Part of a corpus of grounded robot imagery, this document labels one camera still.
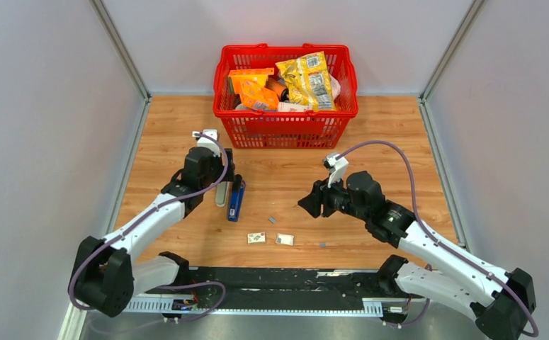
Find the blue and black stapler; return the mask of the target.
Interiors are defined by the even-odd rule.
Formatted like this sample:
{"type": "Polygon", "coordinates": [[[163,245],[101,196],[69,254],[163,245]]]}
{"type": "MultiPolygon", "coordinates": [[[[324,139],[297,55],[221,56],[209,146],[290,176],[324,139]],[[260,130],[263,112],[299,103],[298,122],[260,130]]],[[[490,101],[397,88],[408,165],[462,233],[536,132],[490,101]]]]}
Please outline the blue and black stapler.
{"type": "Polygon", "coordinates": [[[245,188],[246,183],[242,175],[235,175],[232,182],[228,206],[227,220],[229,222],[237,222],[239,219],[245,188]]]}

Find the grey and white stapler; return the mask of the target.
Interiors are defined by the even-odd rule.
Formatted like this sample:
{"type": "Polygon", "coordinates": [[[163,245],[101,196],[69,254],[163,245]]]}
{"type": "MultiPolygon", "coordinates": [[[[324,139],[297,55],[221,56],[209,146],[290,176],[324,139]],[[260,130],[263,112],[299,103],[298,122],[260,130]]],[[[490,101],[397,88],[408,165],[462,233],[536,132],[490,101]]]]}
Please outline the grey and white stapler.
{"type": "Polygon", "coordinates": [[[230,182],[222,181],[216,186],[215,204],[219,208],[223,208],[227,204],[230,191],[230,182]]]}

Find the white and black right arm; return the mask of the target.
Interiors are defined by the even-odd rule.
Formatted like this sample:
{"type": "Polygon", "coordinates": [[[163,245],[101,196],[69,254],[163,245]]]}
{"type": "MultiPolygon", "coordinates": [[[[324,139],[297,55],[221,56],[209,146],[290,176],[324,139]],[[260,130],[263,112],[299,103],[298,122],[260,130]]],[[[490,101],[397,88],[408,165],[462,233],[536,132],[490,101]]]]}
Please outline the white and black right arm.
{"type": "Polygon", "coordinates": [[[342,213],[362,220],[378,241],[435,268],[429,273],[404,257],[390,256],[378,270],[378,287],[386,296],[403,292],[433,300],[465,315],[490,339],[524,335],[536,308],[532,277],[520,268],[494,266],[448,241],[414,212],[388,200],[367,171],[335,183],[315,181],[298,205],[314,218],[342,213]]]}

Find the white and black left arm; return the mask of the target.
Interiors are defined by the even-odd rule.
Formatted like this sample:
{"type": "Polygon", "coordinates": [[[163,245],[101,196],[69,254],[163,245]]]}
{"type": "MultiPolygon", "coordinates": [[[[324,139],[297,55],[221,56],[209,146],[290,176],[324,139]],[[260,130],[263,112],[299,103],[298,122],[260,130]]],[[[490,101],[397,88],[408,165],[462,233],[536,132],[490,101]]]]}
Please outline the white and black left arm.
{"type": "Polygon", "coordinates": [[[205,192],[234,177],[230,148],[219,144],[189,149],[182,169],[139,215],[102,238],[88,236],[78,246],[67,288],[80,310],[119,315],[131,299],[162,286],[183,293],[190,285],[188,261],[170,251],[138,263],[145,249],[165,231],[188,217],[205,192]]]}

